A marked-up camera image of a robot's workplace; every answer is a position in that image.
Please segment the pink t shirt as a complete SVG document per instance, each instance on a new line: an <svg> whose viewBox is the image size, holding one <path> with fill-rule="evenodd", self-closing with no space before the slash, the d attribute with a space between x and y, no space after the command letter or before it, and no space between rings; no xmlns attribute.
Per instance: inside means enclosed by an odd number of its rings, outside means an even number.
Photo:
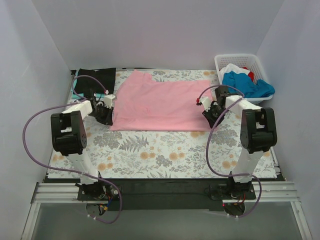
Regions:
<svg viewBox="0 0 320 240"><path fill-rule="evenodd" d="M134 70L116 92L111 131L210 131L196 104L199 95L212 100L210 80L157 82Z"/></svg>

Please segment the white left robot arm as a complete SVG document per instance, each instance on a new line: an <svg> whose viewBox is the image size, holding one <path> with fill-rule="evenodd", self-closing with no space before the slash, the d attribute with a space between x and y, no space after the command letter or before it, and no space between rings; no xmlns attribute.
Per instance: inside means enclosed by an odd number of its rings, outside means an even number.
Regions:
<svg viewBox="0 0 320 240"><path fill-rule="evenodd" d="M86 99L75 103L61 113L50 117L53 149L69 160L80 178L80 185L89 188L89 194L95 200L106 196L106 187L99 183L99 171L93 166L87 153L87 134L84 126L86 117L93 117L103 125L113 124L113 94L105 95L97 100L92 90L86 93Z"/></svg>

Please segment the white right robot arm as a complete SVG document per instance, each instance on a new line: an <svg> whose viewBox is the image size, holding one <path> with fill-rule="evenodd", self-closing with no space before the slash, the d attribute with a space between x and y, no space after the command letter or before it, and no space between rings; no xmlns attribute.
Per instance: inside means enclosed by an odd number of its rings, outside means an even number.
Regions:
<svg viewBox="0 0 320 240"><path fill-rule="evenodd" d="M226 192L232 199L237 199L243 193L251 190L254 170L265 152L275 146L278 140L275 113L270 107L262 108L246 100L239 89L231 93L230 85L213 86L215 100L210 100L202 93L196 99L198 106L203 106L203 116L211 130L222 123L229 111L241 117L240 143L242 150L237 165L225 174Z"/></svg>

